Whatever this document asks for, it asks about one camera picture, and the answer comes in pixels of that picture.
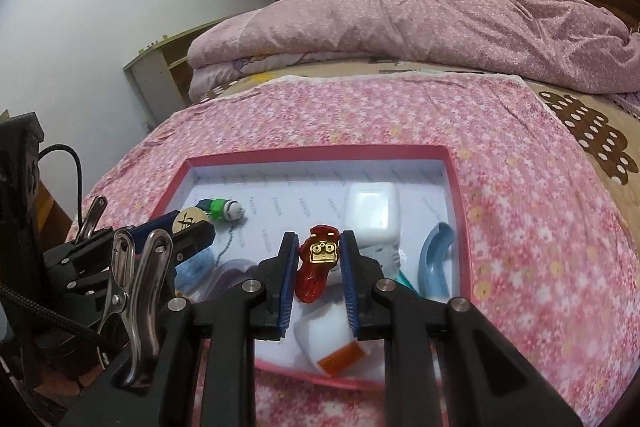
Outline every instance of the toy figurine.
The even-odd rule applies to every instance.
[[[311,304],[326,286],[326,278],[340,258],[340,232],[328,225],[317,225],[300,248],[302,266],[296,277],[296,297]]]
[[[244,216],[244,208],[236,200],[200,200],[196,207],[214,221],[237,221]]]

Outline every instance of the floral pattern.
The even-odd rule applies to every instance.
[[[139,224],[190,157],[364,143],[449,148],[468,220],[470,297],[597,425],[639,365],[636,248],[580,145],[519,77],[283,77],[174,114],[84,206],[104,194],[101,225]],[[259,371],[256,397],[259,425],[382,425],[382,401],[369,394]]]

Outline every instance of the black cable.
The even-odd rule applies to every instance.
[[[45,147],[40,154],[38,154],[38,160],[42,160],[44,156],[52,151],[65,151],[68,152],[74,158],[76,162],[76,172],[78,173],[78,230],[82,228],[82,167],[80,166],[80,157],[78,153],[71,149],[68,145],[63,143],[56,143]]]
[[[20,308],[32,315],[35,315],[47,324],[60,328],[61,330],[71,333],[76,337],[81,337],[102,349],[114,349],[113,343],[109,339],[99,333],[96,333],[91,328],[87,328],[64,315],[60,315],[48,308],[45,308],[44,306],[41,306],[37,302],[20,295],[18,292],[15,292],[4,284],[0,284],[0,297],[20,306]]]

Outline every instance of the bed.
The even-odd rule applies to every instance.
[[[640,362],[640,127],[601,93],[640,90],[639,35],[583,0],[285,0],[213,28],[189,62],[200,103],[96,185],[103,224],[147,220],[194,156],[444,144],[468,297],[585,425],[602,422]],[[383,421],[375,391],[260,371],[256,397],[259,425]]]

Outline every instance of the brown polka dot pattern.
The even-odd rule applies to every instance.
[[[608,125],[606,115],[585,106],[570,94],[564,96],[540,91],[540,98],[564,123],[582,148],[591,154],[602,170],[616,183],[626,185],[629,172],[638,172],[638,165],[625,149],[628,141],[618,129]]]

